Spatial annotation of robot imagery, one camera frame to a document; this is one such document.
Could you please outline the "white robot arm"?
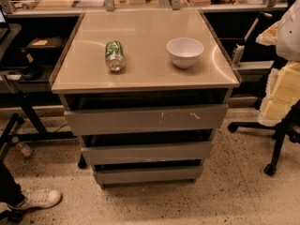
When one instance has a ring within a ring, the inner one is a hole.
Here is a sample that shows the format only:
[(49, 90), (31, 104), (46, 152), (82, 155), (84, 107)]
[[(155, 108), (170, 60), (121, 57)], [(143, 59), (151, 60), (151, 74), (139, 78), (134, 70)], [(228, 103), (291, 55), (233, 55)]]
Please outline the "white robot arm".
[(272, 127), (300, 99), (300, 0), (292, 4), (280, 21), (259, 34), (256, 42), (275, 45), (277, 55), (288, 61), (283, 68), (271, 69), (260, 107), (259, 123)]

